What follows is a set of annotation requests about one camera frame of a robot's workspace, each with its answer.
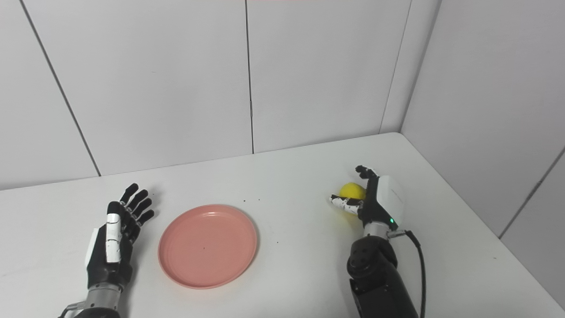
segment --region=table surface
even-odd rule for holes
[[[565,317],[565,312],[400,134],[0,191],[0,308],[5,317],[57,317],[86,296],[84,256],[106,205],[132,182],[157,216],[134,247],[123,318],[357,318],[345,263],[362,225],[328,195],[358,182],[364,164],[406,193],[402,227],[422,243],[428,317]],[[228,204],[255,223],[257,255],[238,279],[209,290],[181,287],[161,271],[159,238],[188,209]],[[419,308],[418,254],[392,241]]]

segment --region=yellow ball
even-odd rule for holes
[[[350,182],[341,187],[340,196],[364,200],[365,188],[354,182]]]

